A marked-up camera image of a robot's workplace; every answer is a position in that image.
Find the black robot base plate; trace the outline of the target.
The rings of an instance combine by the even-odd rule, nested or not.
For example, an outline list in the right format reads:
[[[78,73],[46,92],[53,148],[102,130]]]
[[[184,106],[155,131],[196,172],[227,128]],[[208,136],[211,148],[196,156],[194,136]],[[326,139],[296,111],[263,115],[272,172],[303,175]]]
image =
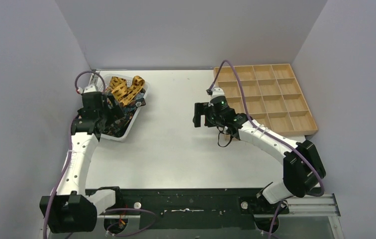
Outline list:
[[[140,228],[157,221],[152,229],[253,230],[256,225],[270,227],[275,212],[288,214],[257,197],[260,188],[229,189],[121,189],[105,215],[119,216],[116,209],[127,207],[125,216],[140,216]]]

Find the wooden compartment tray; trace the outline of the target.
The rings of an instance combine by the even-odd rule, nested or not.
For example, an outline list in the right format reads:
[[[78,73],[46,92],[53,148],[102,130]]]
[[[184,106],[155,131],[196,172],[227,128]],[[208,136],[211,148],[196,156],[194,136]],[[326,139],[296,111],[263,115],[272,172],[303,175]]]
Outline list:
[[[284,136],[308,136],[318,131],[290,64],[214,68],[216,85],[229,106]]]

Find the dark floral tie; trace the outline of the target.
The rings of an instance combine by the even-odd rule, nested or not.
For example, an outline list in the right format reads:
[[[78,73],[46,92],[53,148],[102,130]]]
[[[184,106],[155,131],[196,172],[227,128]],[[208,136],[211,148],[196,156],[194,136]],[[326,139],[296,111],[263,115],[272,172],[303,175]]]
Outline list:
[[[129,124],[134,118],[137,109],[139,107],[146,105],[144,97],[145,90],[141,90],[141,92],[139,92],[132,100],[132,102],[127,106],[123,106],[122,103],[120,103],[120,106],[122,107],[123,112],[125,113],[125,117],[118,120],[114,120],[112,124],[105,128],[102,134],[109,135],[112,137],[123,137],[127,129],[129,128]]]

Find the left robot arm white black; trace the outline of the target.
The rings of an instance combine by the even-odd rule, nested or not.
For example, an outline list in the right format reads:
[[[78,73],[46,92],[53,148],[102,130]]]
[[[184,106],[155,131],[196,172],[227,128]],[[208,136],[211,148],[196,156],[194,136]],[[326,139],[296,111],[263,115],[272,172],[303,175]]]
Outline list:
[[[85,196],[88,170],[101,133],[114,116],[123,113],[118,105],[110,107],[102,92],[82,93],[81,97],[83,106],[71,122],[60,178],[51,194],[40,199],[45,239],[49,233],[91,232],[96,225],[98,209]]]

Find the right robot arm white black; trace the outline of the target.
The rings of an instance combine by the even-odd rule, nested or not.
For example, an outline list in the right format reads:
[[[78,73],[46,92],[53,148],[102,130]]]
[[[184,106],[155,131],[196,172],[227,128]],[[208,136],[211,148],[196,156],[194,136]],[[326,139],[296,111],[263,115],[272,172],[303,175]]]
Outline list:
[[[208,103],[195,103],[193,124],[218,127],[223,134],[250,143],[275,158],[283,167],[282,179],[271,182],[257,197],[268,204],[276,204],[286,198],[306,195],[321,196],[326,176],[325,168],[316,146],[309,140],[303,142],[285,138],[268,129],[245,113],[237,113],[224,96]]]

